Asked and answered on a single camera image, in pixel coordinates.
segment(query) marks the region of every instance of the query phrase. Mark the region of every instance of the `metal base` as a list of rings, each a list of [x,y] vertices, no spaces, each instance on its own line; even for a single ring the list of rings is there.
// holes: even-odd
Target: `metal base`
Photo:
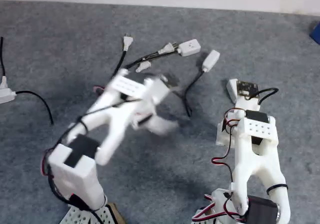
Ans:
[[[107,204],[95,212],[104,224],[118,224],[111,207]],[[71,206],[60,224],[100,224],[98,220],[87,211],[80,211],[78,208]]]

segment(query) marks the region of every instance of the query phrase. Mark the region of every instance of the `black cable tie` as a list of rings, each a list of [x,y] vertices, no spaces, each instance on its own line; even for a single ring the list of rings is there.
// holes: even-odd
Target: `black cable tie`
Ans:
[[[79,117],[76,119],[76,122],[77,122],[77,123],[81,123],[82,126],[84,126],[84,128],[85,128],[85,134],[87,134],[87,133],[89,132],[88,127],[86,126],[86,124],[84,123],[84,121],[82,121],[82,116],[79,116]]]
[[[269,192],[272,191],[273,189],[276,189],[276,188],[280,188],[280,187],[285,187],[287,189],[289,189],[288,185],[287,184],[276,184],[276,185],[273,185],[271,187],[269,187],[267,190],[266,190],[266,193],[269,195]]]

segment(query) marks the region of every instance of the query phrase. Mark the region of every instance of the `electrical outlet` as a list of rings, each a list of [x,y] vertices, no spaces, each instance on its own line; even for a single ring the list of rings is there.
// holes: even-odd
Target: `electrical outlet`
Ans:
[[[198,40],[192,39],[187,42],[179,44],[177,50],[181,56],[189,56],[189,55],[200,52],[201,46]]]

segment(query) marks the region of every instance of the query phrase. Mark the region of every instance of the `white power adapter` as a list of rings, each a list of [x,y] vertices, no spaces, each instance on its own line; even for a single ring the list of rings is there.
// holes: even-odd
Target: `white power adapter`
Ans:
[[[15,99],[16,93],[8,88],[7,77],[2,76],[0,84],[0,104],[7,103]]]
[[[219,57],[220,57],[220,53],[213,49],[202,63],[203,72],[206,72],[206,73],[209,72],[213,68],[213,66],[217,63],[217,61],[219,60]]]
[[[201,46],[196,39],[189,40],[187,42],[181,43],[178,46],[178,53],[181,56],[189,56],[195,53],[199,53],[201,50]]]

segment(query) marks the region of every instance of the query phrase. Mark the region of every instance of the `robotic arm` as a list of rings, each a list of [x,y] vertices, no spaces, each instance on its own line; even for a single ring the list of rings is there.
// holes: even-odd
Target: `robotic arm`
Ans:
[[[70,201],[76,197],[90,210],[104,208],[107,198],[98,181],[96,163],[108,163],[128,125],[159,135],[177,126],[176,122],[157,116],[155,109],[175,87],[168,78],[126,69],[118,72],[88,112],[69,128],[66,144],[59,143],[48,158],[58,195]],[[104,124],[109,130],[101,144],[86,136]]]
[[[218,124],[216,144],[234,147],[235,169],[230,190],[216,189],[210,197],[212,216],[221,214],[215,223],[288,224],[288,186],[280,170],[275,118],[259,112],[263,99],[258,103],[261,91],[256,84],[232,79],[227,90],[235,108]],[[262,181],[270,200],[248,196],[247,182],[252,175]],[[201,220],[199,214],[192,220]]]

